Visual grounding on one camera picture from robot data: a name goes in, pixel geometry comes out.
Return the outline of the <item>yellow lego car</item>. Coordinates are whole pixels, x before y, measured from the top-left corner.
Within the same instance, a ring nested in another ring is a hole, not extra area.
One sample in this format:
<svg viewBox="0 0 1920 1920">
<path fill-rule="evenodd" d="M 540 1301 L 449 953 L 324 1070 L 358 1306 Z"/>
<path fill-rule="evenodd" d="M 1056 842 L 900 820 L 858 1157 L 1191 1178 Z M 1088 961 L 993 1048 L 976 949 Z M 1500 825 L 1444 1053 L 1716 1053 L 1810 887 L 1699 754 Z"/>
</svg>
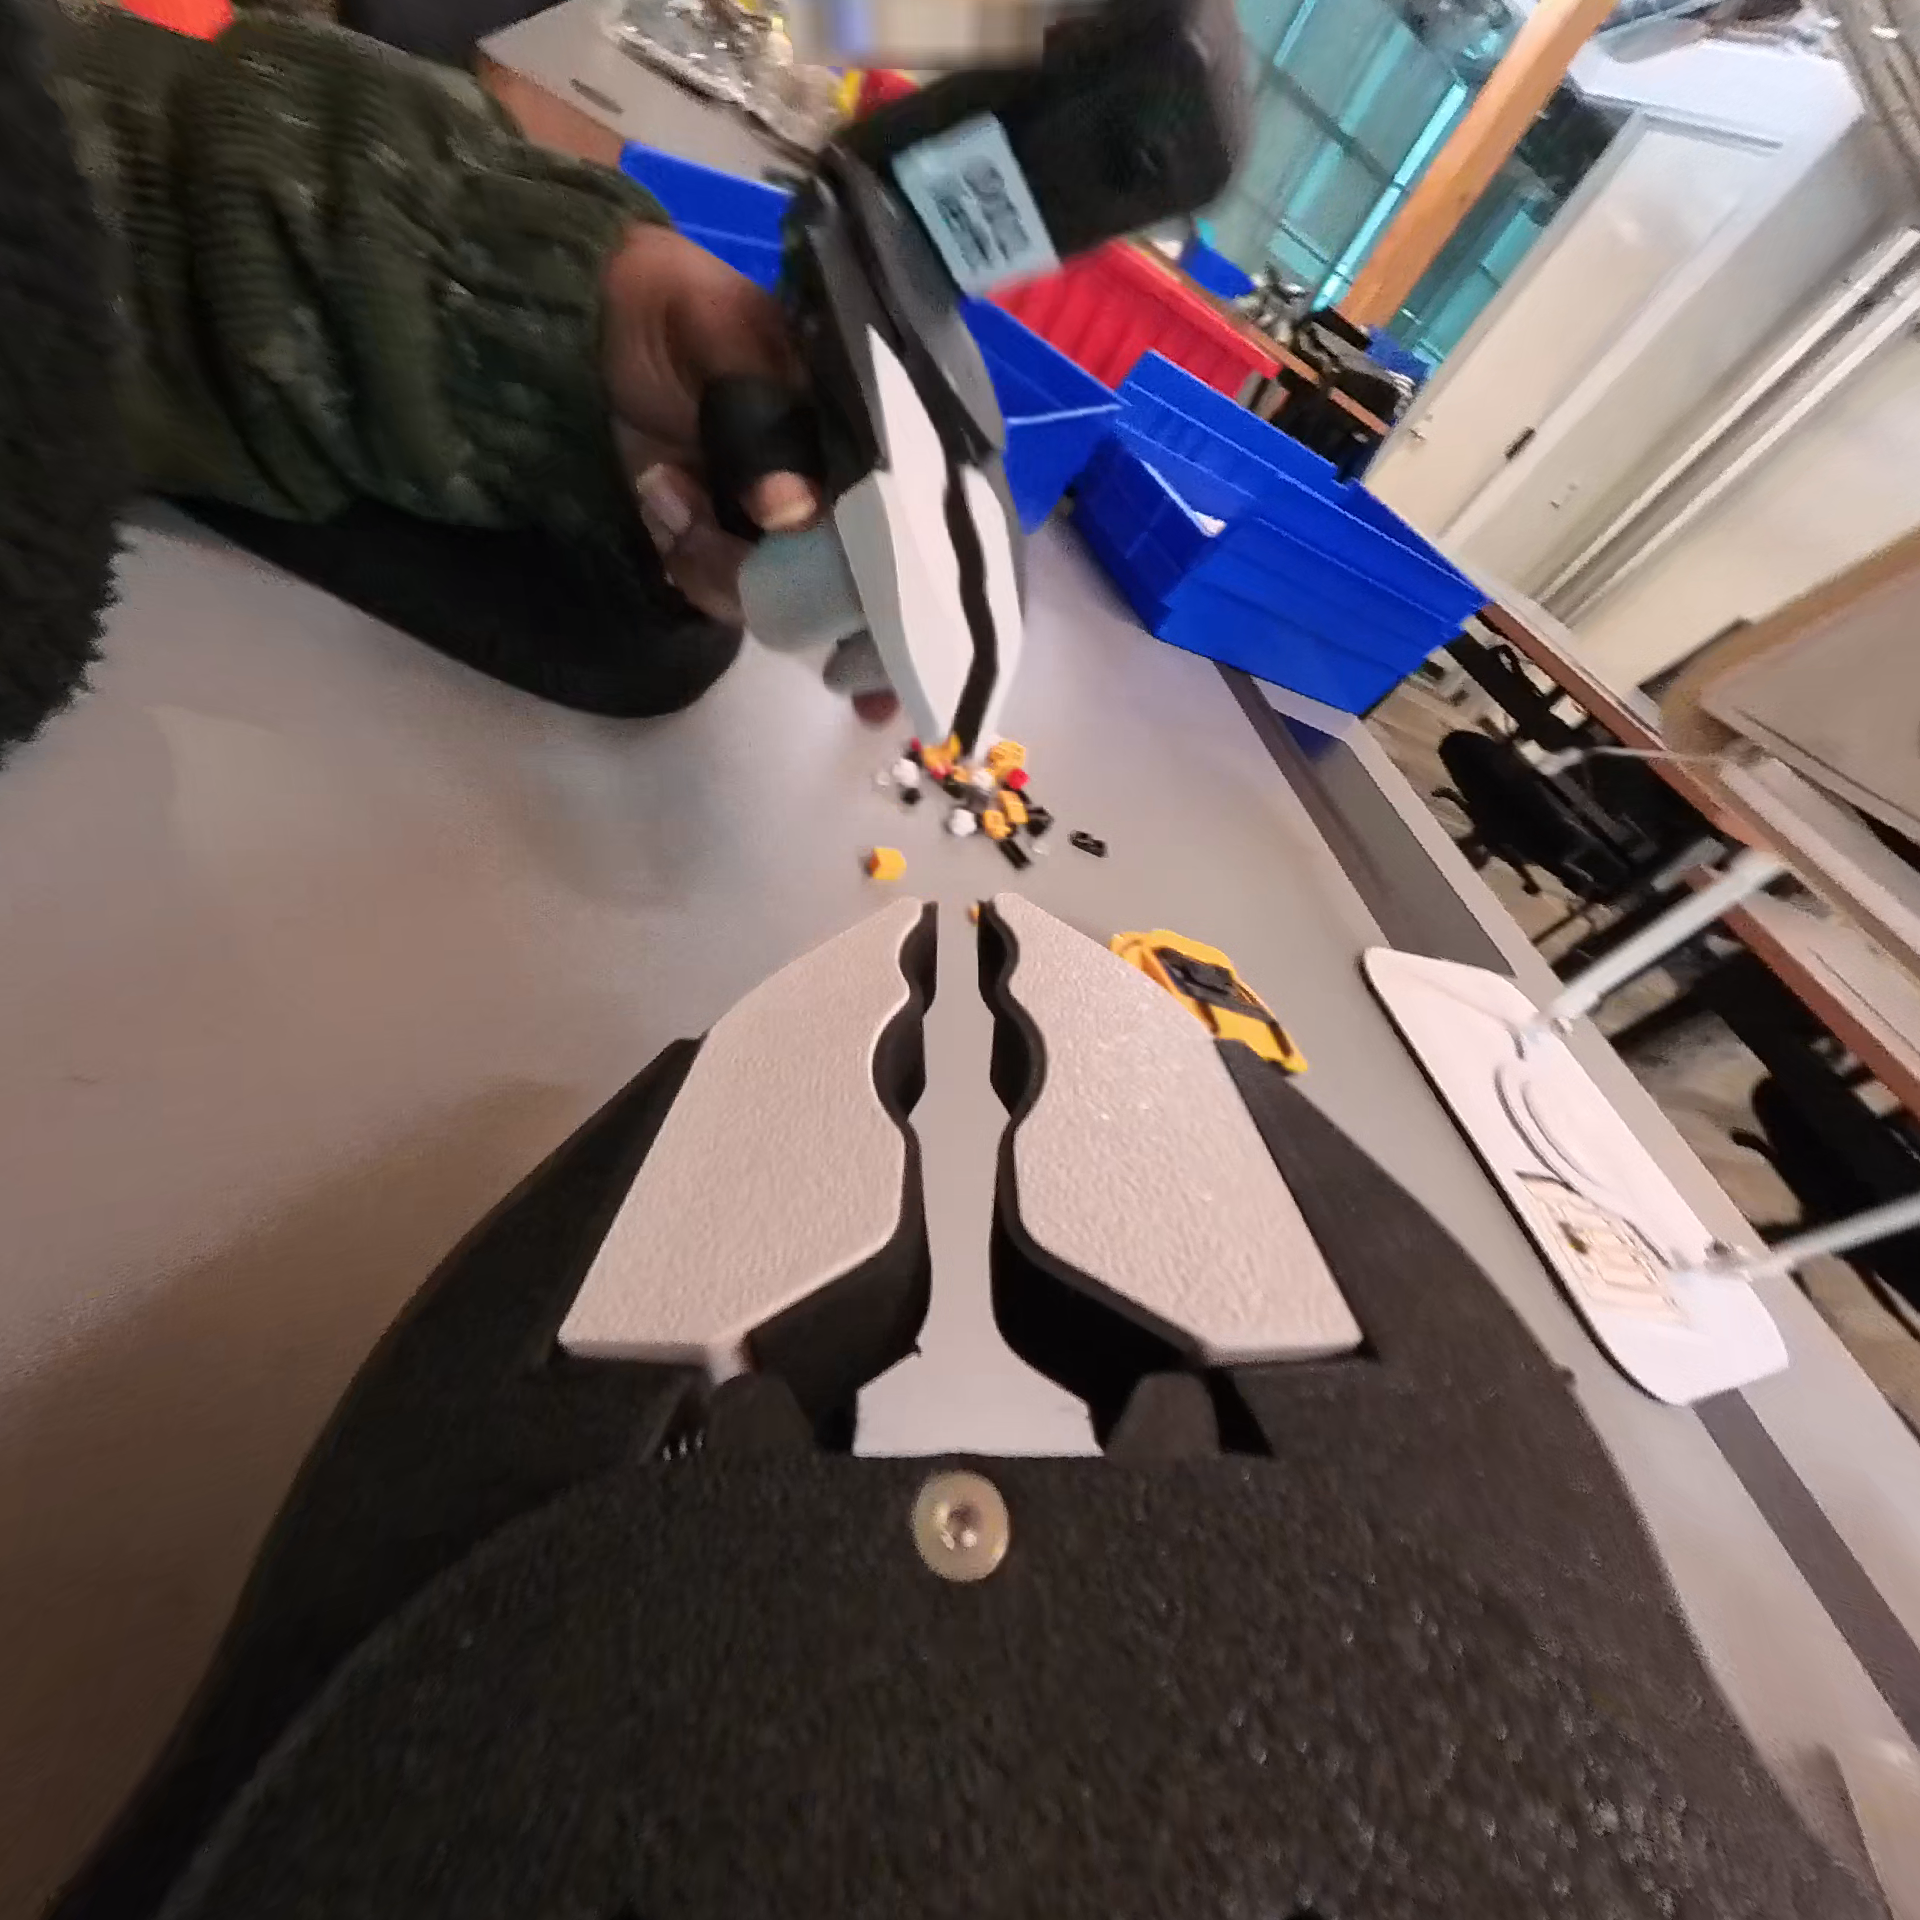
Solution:
<svg viewBox="0 0 1920 1920">
<path fill-rule="evenodd" d="M 1218 1041 L 1239 1041 L 1283 1076 L 1308 1070 L 1308 1053 L 1283 1020 L 1278 1020 L 1221 949 L 1175 929 L 1116 931 L 1105 949 L 1180 1001 Z"/>
</svg>

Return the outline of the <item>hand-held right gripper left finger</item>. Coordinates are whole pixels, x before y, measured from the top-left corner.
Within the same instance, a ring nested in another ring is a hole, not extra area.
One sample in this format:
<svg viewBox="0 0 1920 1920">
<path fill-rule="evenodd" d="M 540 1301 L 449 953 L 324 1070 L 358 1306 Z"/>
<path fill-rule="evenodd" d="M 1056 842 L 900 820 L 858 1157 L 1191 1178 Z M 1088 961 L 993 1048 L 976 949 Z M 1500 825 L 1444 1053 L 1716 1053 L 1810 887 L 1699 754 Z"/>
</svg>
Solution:
<svg viewBox="0 0 1920 1920">
<path fill-rule="evenodd" d="M 925 1012 L 938 907 L 888 900 L 698 1037 L 556 1346 L 779 1378 L 813 1426 L 918 1349 L 929 1314 Z"/>
</svg>

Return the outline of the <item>lego sticker sheet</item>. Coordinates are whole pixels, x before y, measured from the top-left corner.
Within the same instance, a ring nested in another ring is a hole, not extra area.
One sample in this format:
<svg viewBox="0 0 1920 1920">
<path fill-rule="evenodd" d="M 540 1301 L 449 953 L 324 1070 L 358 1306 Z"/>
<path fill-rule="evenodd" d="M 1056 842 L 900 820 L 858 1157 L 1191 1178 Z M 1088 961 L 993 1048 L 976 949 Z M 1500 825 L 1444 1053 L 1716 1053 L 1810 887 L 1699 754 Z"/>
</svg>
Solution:
<svg viewBox="0 0 1920 1920">
<path fill-rule="evenodd" d="M 1586 1306 L 1636 1322 L 1687 1322 L 1669 1260 L 1619 1214 L 1544 1172 L 1520 1172 L 1516 1201 L 1536 1247 Z"/>
</svg>

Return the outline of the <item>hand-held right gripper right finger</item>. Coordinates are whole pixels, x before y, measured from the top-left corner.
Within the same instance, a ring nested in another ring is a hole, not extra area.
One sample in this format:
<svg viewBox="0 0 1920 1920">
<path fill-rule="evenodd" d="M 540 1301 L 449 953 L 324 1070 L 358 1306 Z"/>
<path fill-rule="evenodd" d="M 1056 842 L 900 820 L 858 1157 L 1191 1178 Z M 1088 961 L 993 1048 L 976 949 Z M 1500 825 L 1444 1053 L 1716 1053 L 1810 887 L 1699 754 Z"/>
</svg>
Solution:
<svg viewBox="0 0 1920 1920">
<path fill-rule="evenodd" d="M 993 1311 L 1109 1446 L 1149 1378 L 1218 1423 L 1237 1369 L 1347 1363 L 1362 1322 L 1237 1065 L 1167 987 L 1027 896 L 976 907 L 997 1020 Z"/>
</svg>

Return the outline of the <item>person's left hand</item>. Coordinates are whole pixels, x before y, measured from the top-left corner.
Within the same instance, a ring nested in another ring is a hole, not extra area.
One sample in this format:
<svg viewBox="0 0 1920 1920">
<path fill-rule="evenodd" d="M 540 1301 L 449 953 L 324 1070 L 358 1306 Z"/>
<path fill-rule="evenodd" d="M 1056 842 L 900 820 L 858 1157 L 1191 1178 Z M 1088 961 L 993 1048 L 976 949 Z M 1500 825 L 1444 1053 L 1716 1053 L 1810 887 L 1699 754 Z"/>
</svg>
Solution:
<svg viewBox="0 0 1920 1920">
<path fill-rule="evenodd" d="M 698 403 L 719 379 L 807 392 L 781 305 L 669 226 L 632 226 L 606 264 L 599 325 L 613 430 L 663 575 L 738 629 L 738 570 L 707 494 Z"/>
</svg>

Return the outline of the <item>pile of small lego pieces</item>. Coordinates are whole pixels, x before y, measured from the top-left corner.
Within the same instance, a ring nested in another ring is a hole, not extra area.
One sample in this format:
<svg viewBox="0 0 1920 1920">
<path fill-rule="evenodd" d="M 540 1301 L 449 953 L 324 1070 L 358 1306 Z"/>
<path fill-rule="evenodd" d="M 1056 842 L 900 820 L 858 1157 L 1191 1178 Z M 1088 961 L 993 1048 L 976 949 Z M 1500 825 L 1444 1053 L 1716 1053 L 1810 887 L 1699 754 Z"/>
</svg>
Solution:
<svg viewBox="0 0 1920 1920">
<path fill-rule="evenodd" d="M 947 839 L 980 839 L 1012 868 L 1031 868 L 1051 854 L 1060 819 L 1031 785 L 1031 754 L 1021 740 L 993 740 L 964 749 L 955 733 L 939 742 L 909 740 L 872 774 L 872 791 L 909 812 L 929 812 Z"/>
</svg>

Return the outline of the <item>red storage bin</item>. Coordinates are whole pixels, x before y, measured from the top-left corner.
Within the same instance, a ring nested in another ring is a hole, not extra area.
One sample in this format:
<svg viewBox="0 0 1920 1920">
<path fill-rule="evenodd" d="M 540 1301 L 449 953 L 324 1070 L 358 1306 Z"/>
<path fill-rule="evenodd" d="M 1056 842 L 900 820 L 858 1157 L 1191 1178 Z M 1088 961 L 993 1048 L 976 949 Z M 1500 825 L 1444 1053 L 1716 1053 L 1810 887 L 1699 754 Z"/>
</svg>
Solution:
<svg viewBox="0 0 1920 1920">
<path fill-rule="evenodd" d="M 1282 376 L 1282 349 L 1138 239 L 1079 251 L 1046 275 L 997 289 L 989 299 L 1105 386 L 1121 386 L 1147 350 L 1232 403 L 1249 382 Z"/>
</svg>

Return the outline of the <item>wooden desk with black legs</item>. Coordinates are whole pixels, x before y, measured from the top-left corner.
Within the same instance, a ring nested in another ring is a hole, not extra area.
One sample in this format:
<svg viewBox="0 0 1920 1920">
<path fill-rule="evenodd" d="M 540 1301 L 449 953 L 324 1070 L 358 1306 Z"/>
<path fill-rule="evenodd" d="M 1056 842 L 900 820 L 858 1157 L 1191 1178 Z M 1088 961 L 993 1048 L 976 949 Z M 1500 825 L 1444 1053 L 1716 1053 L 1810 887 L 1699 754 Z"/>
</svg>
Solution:
<svg viewBox="0 0 1920 1920">
<path fill-rule="evenodd" d="M 1262 318 L 1264 339 L 1278 349 L 1278 368 L 1251 376 L 1246 392 L 1246 405 L 1264 418 L 1282 421 L 1287 433 L 1305 430 L 1351 430 L 1384 438 L 1412 405 L 1419 392 L 1419 376 L 1405 376 L 1396 359 L 1387 363 L 1397 379 L 1396 386 L 1362 382 L 1361 395 L 1343 386 L 1328 386 L 1308 359 L 1291 350 L 1291 326 L 1299 317 L 1287 318 Z"/>
</svg>

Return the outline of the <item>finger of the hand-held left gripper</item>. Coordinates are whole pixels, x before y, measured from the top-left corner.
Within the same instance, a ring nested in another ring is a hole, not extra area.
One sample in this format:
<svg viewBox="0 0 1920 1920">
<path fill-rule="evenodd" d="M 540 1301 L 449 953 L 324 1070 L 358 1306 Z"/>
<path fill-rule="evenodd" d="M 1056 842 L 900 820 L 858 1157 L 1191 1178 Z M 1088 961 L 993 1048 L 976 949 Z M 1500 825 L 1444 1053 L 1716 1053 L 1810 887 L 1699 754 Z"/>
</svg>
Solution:
<svg viewBox="0 0 1920 1920">
<path fill-rule="evenodd" d="M 881 667 L 919 740 L 955 733 L 971 681 L 971 621 L 947 529 L 947 454 L 900 354 L 867 335 L 879 467 L 833 504 L 833 524 Z"/>
<path fill-rule="evenodd" d="M 964 733 L 1001 733 L 1001 719 L 1021 675 L 1025 615 L 1025 529 L 1001 468 L 964 467 L 964 501 L 980 559 L 971 566 L 984 591 L 989 637 L 976 638 L 976 682 L 967 694 Z"/>
</svg>

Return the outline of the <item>black bag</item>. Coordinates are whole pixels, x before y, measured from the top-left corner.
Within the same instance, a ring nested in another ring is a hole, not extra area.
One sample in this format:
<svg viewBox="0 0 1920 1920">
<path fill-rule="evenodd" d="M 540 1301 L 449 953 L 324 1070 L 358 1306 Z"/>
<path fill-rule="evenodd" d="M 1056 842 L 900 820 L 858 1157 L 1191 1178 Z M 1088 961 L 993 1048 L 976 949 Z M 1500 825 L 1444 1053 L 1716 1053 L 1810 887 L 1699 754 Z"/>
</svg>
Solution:
<svg viewBox="0 0 1920 1920">
<path fill-rule="evenodd" d="M 1362 382 L 1396 386 L 1396 372 L 1374 359 L 1366 326 L 1351 325 L 1341 307 L 1311 307 L 1291 326 L 1291 350 L 1317 368 L 1328 386 L 1355 392 Z"/>
</svg>

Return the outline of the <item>white book stand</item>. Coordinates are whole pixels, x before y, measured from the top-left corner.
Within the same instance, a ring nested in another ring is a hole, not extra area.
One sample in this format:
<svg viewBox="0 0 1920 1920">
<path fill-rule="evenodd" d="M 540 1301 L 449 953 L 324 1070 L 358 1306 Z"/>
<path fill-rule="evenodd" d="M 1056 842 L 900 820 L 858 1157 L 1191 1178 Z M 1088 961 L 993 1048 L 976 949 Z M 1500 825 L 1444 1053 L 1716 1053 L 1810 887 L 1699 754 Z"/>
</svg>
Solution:
<svg viewBox="0 0 1920 1920">
<path fill-rule="evenodd" d="M 1744 848 L 1691 900 L 1670 906 L 1612 954 L 1577 972 L 1550 1004 L 1532 1004 L 1513 979 L 1486 968 L 1397 949 L 1362 953 L 1372 995 L 1532 1247 L 1536 1235 L 1516 1201 L 1520 1172 L 1579 1189 L 1641 1230 L 1669 1260 L 1670 1293 L 1687 1311 L 1683 1328 L 1586 1306 L 1536 1247 L 1595 1346 L 1665 1406 L 1699 1406 L 1791 1365 L 1785 1339 L 1758 1295 L 1761 1284 L 1785 1281 L 1810 1260 L 1844 1256 L 1916 1230 L 1916 1198 L 1901 1198 L 1767 1253 L 1710 1235 L 1573 1053 L 1570 1032 L 1591 1008 L 1778 875 L 1785 875 L 1785 861 L 1767 848 Z"/>
</svg>

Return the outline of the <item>black office chair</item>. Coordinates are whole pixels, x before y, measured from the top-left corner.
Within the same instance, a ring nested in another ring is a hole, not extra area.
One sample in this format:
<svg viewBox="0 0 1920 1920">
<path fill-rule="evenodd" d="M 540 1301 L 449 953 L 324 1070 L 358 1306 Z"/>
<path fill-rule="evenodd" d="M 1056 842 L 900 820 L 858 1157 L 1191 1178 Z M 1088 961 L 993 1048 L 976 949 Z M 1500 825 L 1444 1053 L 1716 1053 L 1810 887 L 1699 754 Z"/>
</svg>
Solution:
<svg viewBox="0 0 1920 1920">
<path fill-rule="evenodd" d="M 1499 861 L 1525 896 L 1541 896 L 1550 875 L 1577 906 L 1607 906 L 1631 883 L 1619 846 L 1511 740 L 1447 729 L 1440 761 L 1447 785 L 1436 796 L 1466 812 L 1469 832 L 1458 848 L 1476 874 Z"/>
<path fill-rule="evenodd" d="M 1874 1111 L 1858 1085 L 1761 1076 L 1744 1134 L 1799 1201 L 1804 1230 L 1916 1193 L 1916 1116 Z"/>
</svg>

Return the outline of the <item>light wooden desk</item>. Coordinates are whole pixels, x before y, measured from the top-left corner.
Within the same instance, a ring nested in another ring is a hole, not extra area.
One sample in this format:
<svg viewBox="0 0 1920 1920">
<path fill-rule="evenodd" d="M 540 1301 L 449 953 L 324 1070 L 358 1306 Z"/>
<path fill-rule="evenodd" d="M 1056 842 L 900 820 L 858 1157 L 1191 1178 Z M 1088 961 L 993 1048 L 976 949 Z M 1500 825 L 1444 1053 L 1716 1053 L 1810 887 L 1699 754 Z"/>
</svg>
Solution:
<svg viewBox="0 0 1920 1920">
<path fill-rule="evenodd" d="M 1636 686 L 1600 682 L 1544 611 L 1495 599 L 1469 630 L 1495 654 L 1473 670 L 1536 745 L 1579 742 L 1600 749 L 1591 761 L 1646 766 L 1729 848 L 1773 846 L 1724 757 L 1670 745 L 1658 708 Z M 1791 856 L 1791 875 L 1736 906 L 1724 924 L 1773 979 L 1749 991 L 1767 1008 L 1761 1032 L 1821 1032 L 1898 1112 L 1916 1116 L 1916 979 L 1814 887 L 1810 868 Z"/>
</svg>

